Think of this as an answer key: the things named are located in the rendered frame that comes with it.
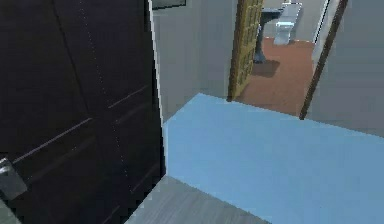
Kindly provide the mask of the white toilet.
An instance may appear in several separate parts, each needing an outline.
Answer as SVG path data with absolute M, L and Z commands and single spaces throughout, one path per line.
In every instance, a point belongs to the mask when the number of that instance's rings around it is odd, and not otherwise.
M 282 4 L 283 11 L 276 23 L 275 45 L 287 45 L 290 42 L 290 36 L 301 7 L 302 4 L 294 0 L 289 0 Z

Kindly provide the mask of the dark framed wall picture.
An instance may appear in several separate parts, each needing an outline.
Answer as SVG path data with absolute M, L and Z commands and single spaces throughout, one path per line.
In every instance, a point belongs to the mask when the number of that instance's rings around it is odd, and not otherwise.
M 153 9 L 165 9 L 185 5 L 186 0 L 152 0 Z

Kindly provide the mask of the yellow wooden room door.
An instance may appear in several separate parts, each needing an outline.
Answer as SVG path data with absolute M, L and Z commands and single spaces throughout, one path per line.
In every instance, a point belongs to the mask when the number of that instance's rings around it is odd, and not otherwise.
M 238 0 L 234 31 L 228 101 L 240 96 L 253 69 L 256 40 L 264 0 Z

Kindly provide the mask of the black room door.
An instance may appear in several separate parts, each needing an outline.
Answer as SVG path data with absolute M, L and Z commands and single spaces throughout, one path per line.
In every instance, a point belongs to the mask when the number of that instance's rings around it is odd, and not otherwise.
M 0 0 L 0 224 L 126 224 L 162 153 L 148 0 Z

